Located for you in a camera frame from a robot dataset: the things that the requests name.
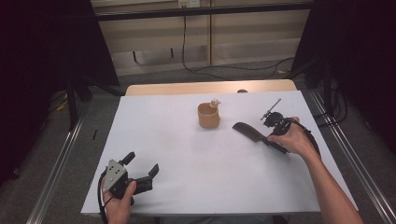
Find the human arm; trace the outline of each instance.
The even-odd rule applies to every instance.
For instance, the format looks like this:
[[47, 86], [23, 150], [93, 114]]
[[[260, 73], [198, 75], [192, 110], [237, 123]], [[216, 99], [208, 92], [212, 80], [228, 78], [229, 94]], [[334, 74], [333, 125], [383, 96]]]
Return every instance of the human arm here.
[[[105, 183], [105, 178], [102, 180], [102, 187]], [[122, 199], [113, 198], [110, 191], [103, 194], [103, 202], [106, 204], [108, 224], [125, 224], [128, 222], [131, 215], [131, 198], [136, 190], [136, 182], [131, 182]]]
[[303, 158], [314, 183], [324, 223], [363, 223], [355, 206], [323, 164], [301, 127], [292, 123], [285, 135], [270, 135], [268, 140], [282, 144]]

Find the cord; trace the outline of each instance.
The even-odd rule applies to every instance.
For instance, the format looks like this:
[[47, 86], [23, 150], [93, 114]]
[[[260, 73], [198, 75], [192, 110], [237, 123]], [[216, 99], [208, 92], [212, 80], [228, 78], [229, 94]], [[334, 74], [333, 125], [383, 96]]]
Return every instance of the cord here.
[[338, 99], [338, 93], [339, 93], [339, 89], [336, 90], [335, 95], [334, 95], [334, 101], [336, 102], [336, 105], [338, 107], [338, 111], [337, 111], [337, 115], [334, 117], [335, 119], [338, 119], [338, 117], [340, 117], [341, 115], [341, 104], [340, 104], [340, 100]]
[[113, 199], [113, 197], [111, 197], [109, 200], [107, 200], [107, 202], [105, 202], [105, 204], [103, 205], [103, 207], [106, 207], [106, 204], [108, 204], [112, 199]]
[[338, 97], [337, 97], [338, 91], [339, 90], [336, 89], [335, 90], [335, 94], [332, 97], [332, 111], [325, 111], [324, 113], [321, 113], [321, 114], [318, 114], [318, 115], [314, 115], [313, 117], [314, 117], [315, 120], [320, 119], [322, 116], [325, 116], [327, 114], [331, 114], [337, 107], [339, 108], [337, 116], [340, 114], [341, 106], [340, 106], [340, 103], [339, 103], [339, 100], [338, 100]]
[[337, 120], [339, 115], [341, 114], [341, 106], [340, 106], [340, 113], [337, 114], [337, 116], [333, 118], [333, 121], [329, 121], [329, 122], [326, 122], [326, 123], [323, 123], [323, 124], [319, 124], [318, 125], [319, 128], [326, 127], [326, 126], [329, 126], [329, 125], [339, 124], [339, 123], [341, 123], [342, 121], [344, 121], [347, 118], [347, 111], [348, 111], [347, 110], [347, 99], [344, 96], [344, 94], [341, 94], [341, 96], [343, 98], [344, 107], [345, 107], [344, 116], [341, 119]]
[[309, 131], [308, 129], [306, 129], [305, 128], [305, 126], [303, 125], [303, 124], [301, 124], [300, 122], [298, 122], [297, 120], [295, 120], [295, 119], [292, 119], [292, 118], [274, 118], [274, 120], [284, 120], [284, 121], [287, 121], [287, 122], [291, 122], [291, 123], [294, 123], [294, 124], [296, 124], [297, 126], [299, 126], [300, 128], [302, 128], [303, 129], [303, 131], [304, 131], [304, 133], [305, 133], [305, 135], [306, 135], [306, 137], [308, 138], [308, 140], [312, 143], [312, 146], [314, 147], [314, 149], [315, 149], [315, 151], [319, 154], [319, 156], [320, 156], [320, 150], [319, 150], [319, 146], [318, 146], [318, 143], [317, 143], [317, 141], [315, 140], [315, 137], [314, 137], [314, 135], [312, 135], [312, 133], [311, 133], [311, 131]]
[[263, 78], [263, 79], [267, 79], [269, 77], [272, 77], [275, 74], [277, 67], [281, 63], [286, 62], [288, 60], [294, 59], [293, 57], [289, 57], [289, 58], [283, 59], [283, 60], [281, 60], [281, 61], [279, 61], [279, 62], [277, 62], [277, 63], [275, 63], [273, 65], [266, 66], [266, 67], [260, 67], [260, 68], [244, 68], [244, 67], [237, 67], [237, 66], [230, 66], [230, 65], [211, 65], [211, 66], [205, 66], [205, 67], [197, 68], [197, 69], [190, 69], [189, 67], [187, 67], [186, 62], [185, 62], [187, 17], [184, 16], [183, 19], [184, 19], [184, 32], [183, 32], [183, 46], [182, 46], [182, 51], [181, 51], [181, 62], [183, 64], [183, 67], [186, 70], [188, 70], [189, 72], [191, 72], [191, 73], [194, 73], [194, 74], [197, 74], [197, 75], [206, 75], [206, 76], [211, 76], [211, 77], [217, 77], [217, 78], [221, 78], [221, 79], [225, 79], [225, 80], [231, 80], [231, 79], [229, 79], [227, 77], [220, 77], [220, 76], [216, 76], [216, 75], [213, 75], [213, 74], [201, 73], [200, 71], [208, 69], [208, 68], [232, 68], [232, 69], [248, 70], [248, 71], [260, 71], [260, 70], [265, 70], [265, 69], [269, 69], [269, 68], [274, 67], [275, 69], [274, 69], [273, 73], [271, 75], [269, 75], [268, 77], [264, 77]]
[[103, 223], [107, 224], [107, 216], [106, 216], [106, 210], [105, 210], [105, 206], [108, 202], [110, 202], [110, 200], [108, 200], [105, 205], [102, 205], [102, 199], [101, 199], [101, 185], [102, 185], [102, 180], [106, 175], [106, 170], [104, 172], [102, 172], [102, 174], [99, 177], [99, 182], [98, 182], [98, 190], [97, 190], [97, 195], [98, 195], [98, 203], [99, 203], [99, 210], [100, 210], [100, 216], [102, 218]]

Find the paper cup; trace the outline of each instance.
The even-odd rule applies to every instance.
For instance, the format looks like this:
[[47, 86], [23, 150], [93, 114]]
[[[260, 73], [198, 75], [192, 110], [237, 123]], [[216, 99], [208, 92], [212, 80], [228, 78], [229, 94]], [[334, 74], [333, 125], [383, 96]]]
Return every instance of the paper cup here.
[[217, 128], [220, 123], [219, 109], [210, 107], [210, 103], [198, 105], [198, 120], [203, 128]]

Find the aluminum rail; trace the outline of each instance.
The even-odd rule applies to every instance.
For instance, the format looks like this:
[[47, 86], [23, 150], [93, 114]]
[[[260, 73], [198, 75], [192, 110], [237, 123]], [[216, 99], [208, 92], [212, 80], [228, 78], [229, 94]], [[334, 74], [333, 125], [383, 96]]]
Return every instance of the aluminum rail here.
[[216, 14], [248, 13], [248, 12], [268, 12], [268, 11], [288, 11], [310, 9], [314, 2], [281, 3], [281, 4], [261, 4], [250, 6], [231, 6], [231, 7], [188, 7], [162, 9], [152, 11], [136, 12], [114, 12], [96, 13], [98, 21], [120, 21], [136, 20], [148, 18], [182, 17], [182, 16], [201, 16]]
[[[314, 100], [315, 104], [317, 105], [318, 109], [321, 113], [325, 112], [325, 108], [323, 106], [324, 101], [317, 92], [311, 92], [311, 97]], [[334, 122], [335, 120], [327, 115], [324, 116], [326, 122]], [[338, 124], [329, 125], [332, 134], [334, 135], [335, 139], [337, 140], [338, 144], [340, 145], [341, 149], [346, 155], [352, 169], [355, 171], [358, 179], [361, 181], [364, 189], [366, 190], [368, 196], [372, 200], [375, 208], [377, 209], [379, 215], [384, 220], [384, 223], [392, 224], [396, 223], [396, 216], [395, 213], [390, 206], [387, 198], [385, 197], [382, 190], [379, 186], [375, 183], [373, 178], [367, 172], [366, 168], [364, 167], [361, 159], [359, 158], [358, 154], [356, 154], [355, 149], [350, 145], [347, 137], [344, 135], [343, 131], [341, 130]]]
[[27, 219], [26, 224], [40, 224], [42, 223], [44, 216], [46, 215], [47, 209], [50, 205], [50, 201], [52, 199], [53, 194], [55, 193], [58, 182], [61, 178], [61, 174], [64, 170], [64, 166], [67, 162], [67, 159], [70, 155], [70, 152], [73, 148], [74, 143], [78, 137], [79, 130], [82, 125], [82, 121], [87, 114], [90, 103], [85, 103], [84, 106], [80, 110], [80, 117], [75, 125], [74, 129], [69, 132], [64, 142], [64, 146], [62, 147], [61, 153], [58, 157], [58, 160], [55, 162], [52, 171], [49, 175], [47, 183], [45, 187], [42, 189], [41, 194], [35, 203], [35, 207], [33, 208], [29, 218]]

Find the white table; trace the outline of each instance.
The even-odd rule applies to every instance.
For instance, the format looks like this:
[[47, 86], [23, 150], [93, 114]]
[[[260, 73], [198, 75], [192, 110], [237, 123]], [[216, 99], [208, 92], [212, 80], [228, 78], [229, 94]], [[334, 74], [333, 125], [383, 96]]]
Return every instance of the white table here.
[[[245, 82], [246, 86], [240, 88], [249, 93], [216, 93], [221, 88], [214, 88], [209, 94], [165, 95], [155, 91], [122, 97], [92, 183], [97, 183], [110, 159], [121, 160], [134, 151], [136, 158], [126, 166], [129, 177], [147, 175], [157, 162], [160, 166], [153, 190], [134, 196], [134, 214], [161, 217], [318, 212], [312, 181], [299, 156], [285, 156], [232, 128], [242, 121], [268, 135], [271, 130], [260, 118], [281, 98], [275, 111], [285, 117], [300, 117], [316, 137], [329, 171], [354, 202], [301, 93], [253, 92], [248, 89], [249, 82], [258, 81]], [[231, 92], [239, 90], [237, 82], [218, 84], [237, 87]], [[196, 107], [215, 97], [221, 100], [220, 126], [205, 130], [198, 125]], [[81, 213], [98, 214], [96, 188], [92, 184]]]

